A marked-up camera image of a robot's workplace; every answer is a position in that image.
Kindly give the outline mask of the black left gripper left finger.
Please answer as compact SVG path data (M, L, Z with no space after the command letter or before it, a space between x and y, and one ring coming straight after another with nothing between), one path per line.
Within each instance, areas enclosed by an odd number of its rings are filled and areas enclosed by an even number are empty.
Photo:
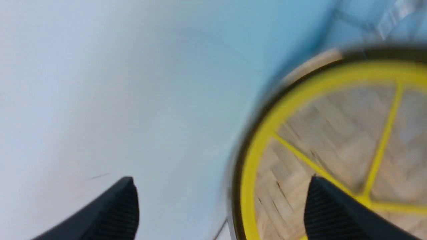
M134 240L140 221L137 187L123 177L37 240Z

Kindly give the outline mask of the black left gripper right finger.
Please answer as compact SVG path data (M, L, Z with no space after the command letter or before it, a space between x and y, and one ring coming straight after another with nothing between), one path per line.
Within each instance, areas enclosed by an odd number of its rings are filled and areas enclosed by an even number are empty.
M308 240L416 240L320 176L311 177L304 209Z

